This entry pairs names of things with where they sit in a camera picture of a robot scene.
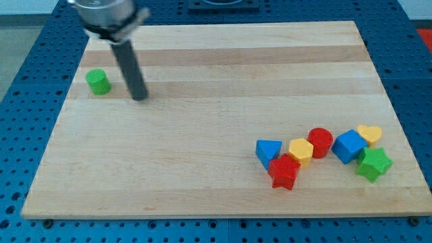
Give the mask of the dark grey pointer rod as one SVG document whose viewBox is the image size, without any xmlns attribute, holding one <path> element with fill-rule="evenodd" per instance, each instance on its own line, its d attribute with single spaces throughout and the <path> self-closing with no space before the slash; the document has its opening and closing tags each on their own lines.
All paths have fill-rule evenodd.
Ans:
<svg viewBox="0 0 432 243">
<path fill-rule="evenodd" d="M 127 40 L 119 45 L 111 45 L 111 50 L 124 77 L 131 98 L 135 101 L 145 100 L 148 97 L 148 91 L 132 43 Z"/>
</svg>

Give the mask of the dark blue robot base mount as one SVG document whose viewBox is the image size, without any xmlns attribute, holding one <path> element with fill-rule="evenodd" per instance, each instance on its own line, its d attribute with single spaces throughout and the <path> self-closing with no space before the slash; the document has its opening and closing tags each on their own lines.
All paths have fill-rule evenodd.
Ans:
<svg viewBox="0 0 432 243">
<path fill-rule="evenodd" d="M 259 0 L 187 0 L 189 12 L 225 11 L 225 10 L 259 10 Z"/>
</svg>

